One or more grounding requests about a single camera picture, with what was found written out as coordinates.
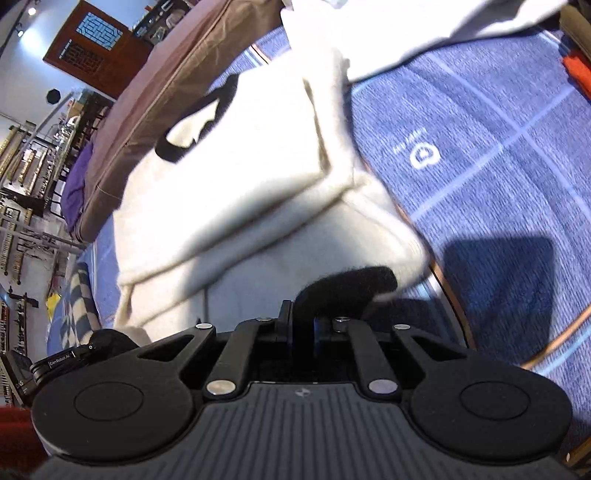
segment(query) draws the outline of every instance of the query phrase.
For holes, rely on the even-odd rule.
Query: white logo on rug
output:
[[[410,164],[417,170],[422,170],[429,165],[435,165],[441,160],[439,149],[430,143],[419,143],[410,152]]]

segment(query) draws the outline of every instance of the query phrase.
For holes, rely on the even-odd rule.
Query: ceiling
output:
[[[4,43],[27,0],[0,0],[0,45]]]

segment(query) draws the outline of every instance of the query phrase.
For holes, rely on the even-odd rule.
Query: red object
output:
[[[574,48],[562,59],[569,75],[574,78],[583,93],[591,100],[591,63],[580,50]]]
[[[0,468],[31,473],[47,454],[35,433],[28,410],[0,407]]]

